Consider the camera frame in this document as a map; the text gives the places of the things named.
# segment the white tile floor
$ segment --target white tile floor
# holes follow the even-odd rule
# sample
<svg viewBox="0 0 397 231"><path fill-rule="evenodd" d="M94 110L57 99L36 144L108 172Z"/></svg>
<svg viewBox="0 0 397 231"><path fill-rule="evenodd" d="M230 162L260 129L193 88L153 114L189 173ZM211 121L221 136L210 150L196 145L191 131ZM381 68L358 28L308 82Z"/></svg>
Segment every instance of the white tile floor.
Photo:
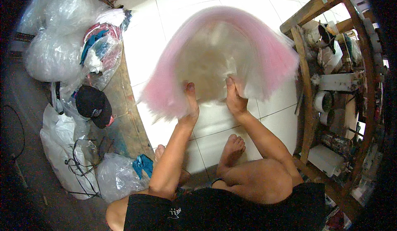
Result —
<svg viewBox="0 0 397 231"><path fill-rule="evenodd" d="M277 33L280 25L309 0L118 0L134 11L129 29L124 34L127 67L135 98L149 79L156 62L181 24L197 11L216 5L234 6L261 19ZM339 4L315 18L321 22L343 21L350 18L343 4ZM285 82L265 102L250 100L251 113L279 137L293 153L297 139L297 103L295 81ZM177 120L170 123L153 118L146 106L138 104L142 122L152 147L167 145ZM238 134L246 142L243 160L261 158L252 140L229 114L225 104L201 104L200 117L187 149L187 170L191 173L206 171L219 161L224 143L230 134Z"/></svg>

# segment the leg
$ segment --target leg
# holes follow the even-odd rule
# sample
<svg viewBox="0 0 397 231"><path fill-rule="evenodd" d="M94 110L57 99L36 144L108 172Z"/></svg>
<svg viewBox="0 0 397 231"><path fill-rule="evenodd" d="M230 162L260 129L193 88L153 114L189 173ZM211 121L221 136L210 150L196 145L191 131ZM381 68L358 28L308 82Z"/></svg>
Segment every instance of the leg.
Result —
<svg viewBox="0 0 397 231"><path fill-rule="evenodd" d="M222 181L212 186L225 189L261 204L273 204L292 193L292 178L285 167L274 159L260 159L235 166L245 150L241 138L232 134L222 152L217 175Z"/></svg>
<svg viewBox="0 0 397 231"><path fill-rule="evenodd" d="M164 146L159 145L155 152L155 165L157 161L160 160L161 156L164 153ZM190 178L190 173L185 170L182 170L181 177L179 179L179 185L183 186ZM148 189L139 191L135 194L148 194ZM109 227L113 231L123 230L124 229L124 222L126 220L127 214L127 206L128 206L128 198L126 196L120 200L114 201L108 206L106 210L106 221L108 222Z"/></svg>
<svg viewBox="0 0 397 231"><path fill-rule="evenodd" d="M142 190L136 194L147 194L148 190ZM124 222L126 221L128 198L126 196L120 200L114 201L106 210L106 221L112 231L123 231Z"/></svg>
<svg viewBox="0 0 397 231"><path fill-rule="evenodd" d="M155 157L154 157L155 166L157 164L157 161L159 161L161 156L163 155L164 150L165 150L165 147L163 145L158 145L158 147L154 153L155 154ZM188 171L185 171L184 169L182 169L181 177L179 178L178 187L182 187L183 185L185 185L189 179L190 179L190 173Z"/></svg>

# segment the wooden shelf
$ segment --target wooden shelf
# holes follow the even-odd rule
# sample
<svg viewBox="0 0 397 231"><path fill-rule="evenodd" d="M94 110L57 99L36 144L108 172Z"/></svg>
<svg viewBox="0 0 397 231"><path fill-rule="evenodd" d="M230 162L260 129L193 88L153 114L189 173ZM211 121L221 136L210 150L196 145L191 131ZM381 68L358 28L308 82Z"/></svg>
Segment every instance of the wooden shelf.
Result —
<svg viewBox="0 0 397 231"><path fill-rule="evenodd" d="M309 150L314 138L316 127L314 122L313 110L313 92L310 81L309 65L306 60L306 51L303 40L303 31L301 26L314 19L323 12L329 10L333 6L343 2L349 11L350 19L340 22L337 25L340 33L352 30L357 30L359 36L359 44L365 65L365 74L367 79L367 111L366 111L366 127L363 137L362 145L356 157L356 163L353 172L350 174L344 187L341 187L336 182L328 178L325 173L316 168L313 164L307 161ZM365 18L370 18L374 23L374 15L368 11L365 13ZM354 220L362 211L361 205L351 196L352 187L360 181L362 164L367 154L368 148L372 142L375 121L375 73L374 60L372 58L372 45L370 38L367 35L365 26L360 19L354 5L350 0L310 0L298 12L291 16L286 22L280 26L280 30L285 35L292 38L295 42L296 50L300 58L300 70L303 81L303 91L305 100L305 124L303 134L303 144L301 156L294 156L294 163L305 175L307 175L314 182L321 182L325 184L325 193L328 194L332 200L342 209L342 211Z"/></svg>

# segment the knee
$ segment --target knee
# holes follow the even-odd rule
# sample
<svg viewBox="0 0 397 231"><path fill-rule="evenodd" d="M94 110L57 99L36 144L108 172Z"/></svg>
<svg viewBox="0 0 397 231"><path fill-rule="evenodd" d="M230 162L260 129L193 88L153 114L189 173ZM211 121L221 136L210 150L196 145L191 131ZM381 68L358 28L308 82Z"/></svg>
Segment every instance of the knee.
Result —
<svg viewBox="0 0 397 231"><path fill-rule="evenodd" d="M112 231L122 231L124 229L127 211L123 213L123 209L120 207L120 203L115 201L111 203L106 210L106 222Z"/></svg>
<svg viewBox="0 0 397 231"><path fill-rule="evenodd" d="M287 169L274 159L263 159L262 179L265 187L264 201L278 203L292 193L292 177Z"/></svg>

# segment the black cable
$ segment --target black cable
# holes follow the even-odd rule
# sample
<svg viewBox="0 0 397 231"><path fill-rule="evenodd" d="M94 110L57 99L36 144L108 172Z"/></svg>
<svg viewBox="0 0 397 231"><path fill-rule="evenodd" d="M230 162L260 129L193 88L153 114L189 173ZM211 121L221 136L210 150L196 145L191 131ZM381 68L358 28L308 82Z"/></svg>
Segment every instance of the black cable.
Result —
<svg viewBox="0 0 397 231"><path fill-rule="evenodd" d="M16 111L13 107L11 107L10 105L8 105L8 104L3 105L3 107L9 107L10 109L12 109L12 111L14 111L14 113L15 113L15 114L17 115L17 117L18 117L19 123L21 124L21 128L22 128L23 146L22 146L22 149L21 149L21 151L19 152L19 154L12 158L12 161L15 162L15 160L17 160L17 158L19 158L19 157L21 156L21 154L23 153L23 151L25 150L25 129L23 128L21 118L19 117L17 111Z"/></svg>
<svg viewBox="0 0 397 231"><path fill-rule="evenodd" d="M74 143L73 148L72 148L72 156L73 156L73 158L72 158L72 159L68 159L68 160L65 159L65 164L68 165L69 171L72 172L72 173L75 175L76 180L77 180L77 182L79 183L80 187L83 189L84 193L82 193L82 192L72 192L72 191L68 191L68 190L67 190L67 192L73 193L73 194L83 194L83 195L87 195L87 196L89 196L89 197L95 197L95 196L97 196L97 197L102 197L102 196L101 196L101 191L100 191L100 188L99 188L99 184L98 184L97 177L96 177L95 174L92 172L92 171L94 170L94 166L96 166L97 164L92 164L92 165L84 166L84 165L82 165L82 164L80 163L80 161L77 159L77 157L76 157L76 155L75 155L75 150L76 150L77 142L78 142L79 140L91 140L91 139L77 139L76 142ZM72 166L76 166L77 169L76 169L76 170L73 170L73 169L72 169ZM86 172L83 172L83 170L82 170L81 167L85 167L85 168L91 167L91 169L87 170ZM88 173L92 173L92 174L94 175L95 180L97 180L98 192L95 191L94 186L92 185L91 181L87 178L86 175L87 175ZM77 178L77 176L84 177L84 178L87 180L87 182L90 184L91 190L92 190L95 194L87 193L87 191L86 191L85 188L82 186L82 184L80 183L80 181L79 181L79 179Z"/></svg>

